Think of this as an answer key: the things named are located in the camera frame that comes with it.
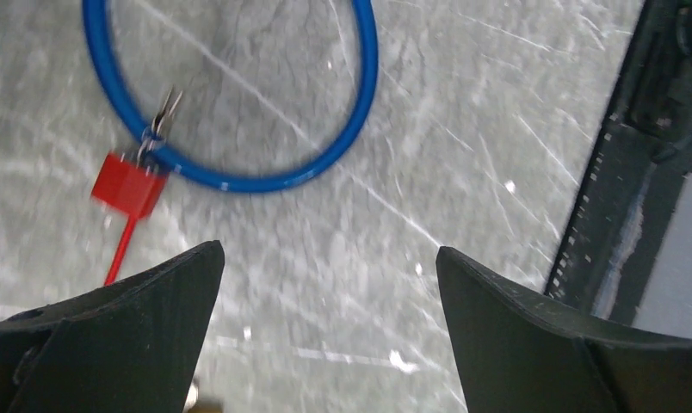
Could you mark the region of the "silver red lock key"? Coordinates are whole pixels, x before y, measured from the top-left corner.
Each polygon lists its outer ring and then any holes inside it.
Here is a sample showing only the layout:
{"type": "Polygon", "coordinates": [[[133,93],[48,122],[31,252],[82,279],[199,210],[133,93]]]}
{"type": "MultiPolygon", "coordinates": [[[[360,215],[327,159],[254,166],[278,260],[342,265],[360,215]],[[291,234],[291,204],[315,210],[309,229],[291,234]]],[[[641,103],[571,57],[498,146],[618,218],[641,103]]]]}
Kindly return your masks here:
{"type": "Polygon", "coordinates": [[[135,158],[137,166],[144,166],[151,154],[165,145],[181,99],[182,92],[176,92],[176,88],[171,86],[159,110],[141,135],[141,146],[135,158]]]}

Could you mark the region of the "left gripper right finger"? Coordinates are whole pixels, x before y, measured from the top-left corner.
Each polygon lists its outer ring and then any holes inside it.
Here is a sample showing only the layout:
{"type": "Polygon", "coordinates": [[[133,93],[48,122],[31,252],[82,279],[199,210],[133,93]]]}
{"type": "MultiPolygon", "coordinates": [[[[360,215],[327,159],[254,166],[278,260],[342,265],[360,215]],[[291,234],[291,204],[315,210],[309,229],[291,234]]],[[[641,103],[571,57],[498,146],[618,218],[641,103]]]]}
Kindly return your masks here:
{"type": "Polygon", "coordinates": [[[692,412],[692,339],[584,314],[460,251],[436,256],[471,412],[692,412]]]}

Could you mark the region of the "brass padlock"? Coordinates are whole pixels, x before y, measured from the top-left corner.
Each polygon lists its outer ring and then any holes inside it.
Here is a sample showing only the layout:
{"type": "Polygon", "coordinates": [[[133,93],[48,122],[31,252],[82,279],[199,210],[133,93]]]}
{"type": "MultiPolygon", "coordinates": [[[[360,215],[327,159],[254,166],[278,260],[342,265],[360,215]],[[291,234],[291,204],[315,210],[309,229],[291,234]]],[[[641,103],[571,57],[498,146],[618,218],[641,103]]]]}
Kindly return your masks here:
{"type": "Polygon", "coordinates": [[[188,388],[182,412],[223,413],[224,407],[221,402],[202,396],[198,380],[193,379],[188,388]]]}

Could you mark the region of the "red cable lock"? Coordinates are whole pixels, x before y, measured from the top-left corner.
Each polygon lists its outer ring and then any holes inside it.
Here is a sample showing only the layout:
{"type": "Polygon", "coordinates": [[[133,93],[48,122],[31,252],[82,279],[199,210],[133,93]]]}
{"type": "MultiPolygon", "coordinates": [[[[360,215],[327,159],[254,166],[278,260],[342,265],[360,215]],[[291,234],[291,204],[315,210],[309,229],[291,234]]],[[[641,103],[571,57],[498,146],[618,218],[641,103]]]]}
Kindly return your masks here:
{"type": "Polygon", "coordinates": [[[155,163],[145,165],[115,152],[110,152],[104,158],[90,196],[126,217],[103,282],[105,286],[116,282],[136,225],[151,215],[168,176],[155,163]]]}

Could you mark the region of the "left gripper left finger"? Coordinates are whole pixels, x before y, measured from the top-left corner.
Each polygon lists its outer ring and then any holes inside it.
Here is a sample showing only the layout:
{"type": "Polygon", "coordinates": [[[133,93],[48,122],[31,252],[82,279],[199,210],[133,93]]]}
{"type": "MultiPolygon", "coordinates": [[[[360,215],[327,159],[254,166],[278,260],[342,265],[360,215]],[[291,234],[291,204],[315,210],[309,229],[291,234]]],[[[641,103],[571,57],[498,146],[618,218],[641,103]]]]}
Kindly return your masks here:
{"type": "Polygon", "coordinates": [[[225,266],[207,241],[0,321],[0,412],[181,412],[225,266]]]}

